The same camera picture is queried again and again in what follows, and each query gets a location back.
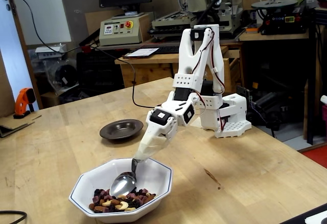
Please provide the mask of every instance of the spoon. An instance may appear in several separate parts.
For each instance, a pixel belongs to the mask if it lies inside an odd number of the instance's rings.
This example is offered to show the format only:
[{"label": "spoon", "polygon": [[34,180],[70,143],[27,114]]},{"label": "spoon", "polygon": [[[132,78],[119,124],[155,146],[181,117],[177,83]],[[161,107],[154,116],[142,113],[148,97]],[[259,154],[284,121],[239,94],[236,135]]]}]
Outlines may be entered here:
[{"label": "spoon", "polygon": [[127,195],[136,187],[136,168],[142,160],[132,159],[132,172],[121,173],[112,183],[109,194],[118,197]]}]

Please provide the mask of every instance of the white robotic arm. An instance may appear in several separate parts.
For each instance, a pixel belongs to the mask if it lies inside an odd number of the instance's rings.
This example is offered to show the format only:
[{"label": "white robotic arm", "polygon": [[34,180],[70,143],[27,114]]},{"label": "white robotic arm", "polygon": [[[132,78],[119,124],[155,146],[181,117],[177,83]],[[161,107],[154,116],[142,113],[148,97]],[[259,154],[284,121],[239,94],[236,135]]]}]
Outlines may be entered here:
[{"label": "white robotic arm", "polygon": [[[195,43],[195,54],[192,41]],[[207,84],[203,84],[206,65],[213,75],[213,82],[209,84],[211,93],[200,94],[207,88]],[[179,69],[173,87],[175,91],[170,92],[167,101],[148,112],[148,128],[135,159],[145,160],[167,147],[176,135],[178,126],[189,124],[195,107],[200,108],[202,127],[215,131],[217,138],[240,136],[251,128],[251,123],[245,120],[246,99],[237,94],[222,98],[225,91],[224,62],[219,45],[219,25],[195,26],[194,29],[184,30],[179,47]],[[225,99],[226,107],[222,108]],[[230,127],[230,131],[224,131],[224,127]]]}]

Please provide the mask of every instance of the blue stripe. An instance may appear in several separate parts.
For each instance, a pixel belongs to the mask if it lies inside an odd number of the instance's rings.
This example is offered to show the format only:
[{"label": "blue stripe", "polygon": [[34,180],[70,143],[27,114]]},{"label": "blue stripe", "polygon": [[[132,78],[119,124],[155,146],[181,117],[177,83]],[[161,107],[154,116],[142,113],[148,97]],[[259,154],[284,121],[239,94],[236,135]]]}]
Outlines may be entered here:
[{"label": "blue stripe", "polygon": [[[169,189],[170,189],[170,182],[171,182],[171,179],[172,179],[172,170],[171,170],[170,168],[168,168],[166,165],[163,165],[162,163],[158,162],[157,160],[154,160],[154,159],[150,159],[150,160],[155,161],[155,162],[159,163],[160,165],[162,165],[162,166],[164,166],[165,168],[167,168],[167,169],[170,170],[169,184],[168,184],[169,188],[168,188],[168,191],[167,191],[167,192],[165,192],[165,193],[163,193],[162,195],[158,196],[158,197],[161,197],[161,196],[163,196],[163,195],[165,195],[166,193],[169,192]],[[80,205],[79,205],[79,204],[78,204],[78,203],[73,199],[73,193],[74,193],[74,191],[75,191],[75,189],[76,189],[76,186],[78,185],[78,182],[80,181],[80,179],[81,179],[83,176],[84,176],[84,174],[82,174],[82,175],[79,177],[77,183],[75,184],[75,186],[74,186],[74,188],[73,188],[73,191],[72,191],[72,193],[71,193],[71,200],[72,200],[72,201],[73,201],[77,206],[79,206],[82,210],[84,210],[85,212],[89,213],[87,210],[85,210],[82,206],[80,206]],[[152,201],[147,202],[145,205],[142,205],[141,207],[137,208],[136,210],[139,210],[139,209],[143,208],[144,206],[146,206],[148,203],[151,203],[151,202],[152,202]],[[106,215],[115,215],[115,214],[117,214],[117,215],[119,215],[119,214],[122,214],[122,212],[114,212],[114,213],[97,213],[97,214],[96,214],[96,213],[89,213],[89,214],[91,214],[91,215],[98,215],[98,214],[106,214]]]}]

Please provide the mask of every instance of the keyboard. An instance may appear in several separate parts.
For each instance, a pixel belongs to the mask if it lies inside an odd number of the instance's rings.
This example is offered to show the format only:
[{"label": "keyboard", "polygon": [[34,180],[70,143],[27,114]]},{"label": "keyboard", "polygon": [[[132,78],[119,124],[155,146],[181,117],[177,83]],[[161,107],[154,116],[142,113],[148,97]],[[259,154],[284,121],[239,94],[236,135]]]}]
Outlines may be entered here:
[{"label": "keyboard", "polygon": [[141,49],[157,49],[157,48],[159,48],[159,49],[157,51],[155,51],[153,54],[178,54],[179,53],[179,46],[172,46],[172,47],[144,46]]}]

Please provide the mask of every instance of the dark plate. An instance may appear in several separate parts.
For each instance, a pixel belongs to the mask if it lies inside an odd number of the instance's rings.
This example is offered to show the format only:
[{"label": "dark plate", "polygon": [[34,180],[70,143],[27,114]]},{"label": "dark plate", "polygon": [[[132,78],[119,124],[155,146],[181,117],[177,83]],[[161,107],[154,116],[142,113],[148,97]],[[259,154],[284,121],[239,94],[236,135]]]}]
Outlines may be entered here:
[{"label": "dark plate", "polygon": [[120,120],[104,126],[100,136],[108,140],[118,140],[131,137],[143,128],[143,123],[135,119]]}]

